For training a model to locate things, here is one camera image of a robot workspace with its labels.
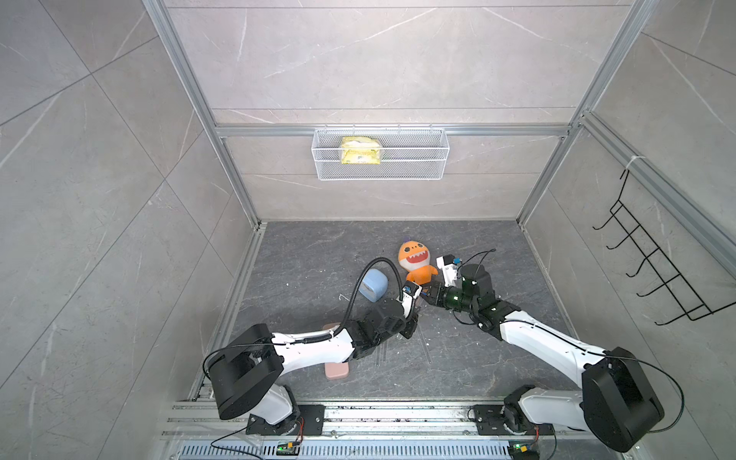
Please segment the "orange shark plush toy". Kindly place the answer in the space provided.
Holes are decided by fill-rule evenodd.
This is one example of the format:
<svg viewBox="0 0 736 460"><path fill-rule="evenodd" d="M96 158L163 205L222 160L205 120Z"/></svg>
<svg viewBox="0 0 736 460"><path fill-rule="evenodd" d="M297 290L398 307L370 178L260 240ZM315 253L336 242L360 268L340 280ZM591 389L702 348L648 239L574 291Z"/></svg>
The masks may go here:
<svg viewBox="0 0 736 460"><path fill-rule="evenodd" d="M417 285L427 285L438 274L430 263L430 252L418 241L407 241L398 253L400 266L407 271L406 280Z"/></svg>

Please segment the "light blue plastic cup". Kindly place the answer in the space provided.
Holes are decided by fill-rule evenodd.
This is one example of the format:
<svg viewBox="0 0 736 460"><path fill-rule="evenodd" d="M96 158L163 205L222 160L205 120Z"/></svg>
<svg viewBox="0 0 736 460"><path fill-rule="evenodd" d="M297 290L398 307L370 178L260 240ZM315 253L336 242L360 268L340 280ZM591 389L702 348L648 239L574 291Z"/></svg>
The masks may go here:
<svg viewBox="0 0 736 460"><path fill-rule="evenodd" d="M370 268L360 282L358 292L369 302L377 303L388 290L388 278L377 268Z"/></svg>

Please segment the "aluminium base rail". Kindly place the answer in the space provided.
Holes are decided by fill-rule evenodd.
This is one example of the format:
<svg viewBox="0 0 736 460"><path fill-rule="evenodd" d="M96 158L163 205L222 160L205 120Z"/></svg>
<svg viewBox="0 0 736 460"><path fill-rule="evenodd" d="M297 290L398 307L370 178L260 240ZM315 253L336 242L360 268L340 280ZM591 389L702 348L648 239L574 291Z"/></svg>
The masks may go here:
<svg viewBox="0 0 736 460"><path fill-rule="evenodd" d="M253 417L222 421L212 402L179 402L158 426L153 459L617 459L591 434L503 426L496 401L304 402L287 433Z"/></svg>

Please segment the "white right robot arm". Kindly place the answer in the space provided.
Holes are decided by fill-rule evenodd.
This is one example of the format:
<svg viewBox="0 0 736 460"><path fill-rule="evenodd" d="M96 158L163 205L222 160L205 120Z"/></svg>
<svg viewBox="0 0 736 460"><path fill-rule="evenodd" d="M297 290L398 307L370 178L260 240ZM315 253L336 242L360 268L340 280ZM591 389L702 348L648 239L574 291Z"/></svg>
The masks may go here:
<svg viewBox="0 0 736 460"><path fill-rule="evenodd" d="M570 337L499 298L480 264L444 272L422 295L431 306L465 312L480 331L525 350L575 384L573 390L535 385L515 390L501 410L509 432L564 426L593 434L611 450L628 452L664 419L643 361L621 347L606 350Z"/></svg>

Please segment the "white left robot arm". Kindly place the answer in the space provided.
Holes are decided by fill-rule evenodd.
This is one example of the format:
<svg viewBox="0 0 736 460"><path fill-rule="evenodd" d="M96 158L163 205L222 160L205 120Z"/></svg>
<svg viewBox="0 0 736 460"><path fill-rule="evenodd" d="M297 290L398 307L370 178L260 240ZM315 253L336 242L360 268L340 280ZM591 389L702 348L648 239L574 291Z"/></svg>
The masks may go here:
<svg viewBox="0 0 736 460"><path fill-rule="evenodd" d="M277 384L296 370L368 357L394 335L410 338L417 325L415 300L383 300L361 320L349 319L313 333L272 333L257 324L203 360L220 419L251 413L271 426L295 414L291 393Z"/></svg>

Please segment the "yellow packet in basket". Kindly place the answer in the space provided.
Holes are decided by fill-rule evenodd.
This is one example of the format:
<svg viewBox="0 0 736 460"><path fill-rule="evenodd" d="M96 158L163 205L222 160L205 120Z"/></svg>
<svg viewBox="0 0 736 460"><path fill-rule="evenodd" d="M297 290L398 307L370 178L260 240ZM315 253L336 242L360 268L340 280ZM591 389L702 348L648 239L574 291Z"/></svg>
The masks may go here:
<svg viewBox="0 0 736 460"><path fill-rule="evenodd" d="M379 165L383 145L365 136L345 136L340 144L340 163L344 165Z"/></svg>

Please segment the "pink rectangular case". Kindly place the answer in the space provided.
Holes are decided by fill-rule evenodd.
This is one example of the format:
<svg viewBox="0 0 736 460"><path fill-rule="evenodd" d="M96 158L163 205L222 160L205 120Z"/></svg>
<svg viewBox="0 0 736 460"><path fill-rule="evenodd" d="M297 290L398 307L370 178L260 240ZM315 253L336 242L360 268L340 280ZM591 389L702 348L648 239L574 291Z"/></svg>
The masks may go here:
<svg viewBox="0 0 736 460"><path fill-rule="evenodd" d="M348 377L350 366L348 362L334 362L324 364L324 373L328 381L342 380Z"/></svg>

